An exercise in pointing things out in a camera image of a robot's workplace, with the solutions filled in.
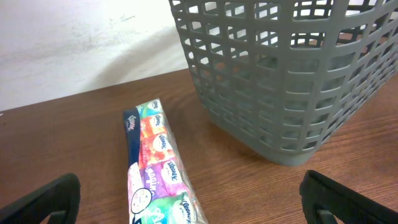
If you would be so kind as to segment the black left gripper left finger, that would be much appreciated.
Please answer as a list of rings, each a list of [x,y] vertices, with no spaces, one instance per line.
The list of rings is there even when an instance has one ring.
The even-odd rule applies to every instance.
[[[1,209],[1,223],[76,223],[80,180],[67,173]]]

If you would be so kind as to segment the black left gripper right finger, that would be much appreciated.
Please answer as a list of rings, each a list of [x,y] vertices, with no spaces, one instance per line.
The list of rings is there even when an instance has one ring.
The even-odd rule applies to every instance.
[[[315,171],[300,184],[302,209],[308,223],[397,223],[397,212]]]

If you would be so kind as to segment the grey plastic basket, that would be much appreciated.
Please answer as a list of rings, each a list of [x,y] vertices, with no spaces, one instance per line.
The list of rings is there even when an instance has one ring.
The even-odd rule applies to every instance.
[[[314,153],[397,73],[397,0],[175,0],[212,122],[285,166]]]

